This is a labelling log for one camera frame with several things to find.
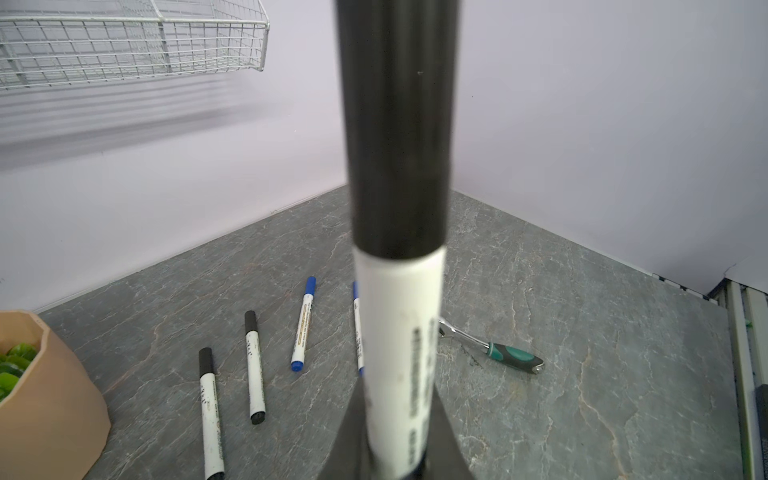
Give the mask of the green artificial plant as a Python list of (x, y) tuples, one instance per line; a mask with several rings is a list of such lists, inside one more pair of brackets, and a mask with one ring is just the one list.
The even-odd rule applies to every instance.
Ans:
[(19, 343), (1, 355), (0, 399), (7, 398), (26, 373), (39, 350), (32, 344)]

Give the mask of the beige faceted plant pot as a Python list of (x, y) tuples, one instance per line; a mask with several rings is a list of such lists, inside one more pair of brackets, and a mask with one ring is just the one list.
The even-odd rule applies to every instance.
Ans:
[(34, 313), (1, 313), (1, 352), (38, 349), (1, 401), (3, 479), (82, 479), (101, 456), (111, 429), (105, 400), (77, 356)]

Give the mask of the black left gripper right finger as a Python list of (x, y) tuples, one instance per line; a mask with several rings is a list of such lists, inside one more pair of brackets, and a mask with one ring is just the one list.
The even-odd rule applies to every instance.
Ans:
[(425, 452), (425, 478), (473, 480), (437, 388), (433, 389)]

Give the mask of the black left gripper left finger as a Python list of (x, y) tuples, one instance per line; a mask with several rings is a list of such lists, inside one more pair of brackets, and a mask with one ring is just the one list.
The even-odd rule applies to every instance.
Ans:
[(358, 377), (331, 452), (318, 479), (369, 480), (371, 478), (372, 465), (367, 441), (364, 381)]

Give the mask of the black pen cap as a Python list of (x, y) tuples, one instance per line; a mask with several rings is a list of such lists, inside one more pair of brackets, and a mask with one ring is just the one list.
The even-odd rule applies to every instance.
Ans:
[(374, 257), (446, 243), (457, 1), (336, 4), (352, 231)]

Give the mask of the white marker blue end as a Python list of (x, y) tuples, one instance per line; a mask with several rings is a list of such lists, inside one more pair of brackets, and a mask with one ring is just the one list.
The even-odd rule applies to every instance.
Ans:
[(305, 285), (301, 310), (297, 325), (296, 337), (292, 351), (290, 367), (292, 372), (301, 372), (305, 364), (306, 345), (308, 340), (309, 324), (316, 290), (316, 278), (310, 276)]

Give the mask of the white marker black tip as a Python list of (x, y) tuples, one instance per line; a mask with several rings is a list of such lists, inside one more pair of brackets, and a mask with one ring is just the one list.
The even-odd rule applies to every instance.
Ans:
[(354, 329), (355, 329), (357, 370), (358, 370), (358, 374), (362, 376), (364, 372), (364, 352), (363, 352), (363, 343), (362, 343), (359, 292), (358, 292), (358, 286), (356, 281), (354, 281), (352, 284), (352, 290), (353, 290), (353, 321), (354, 321)]

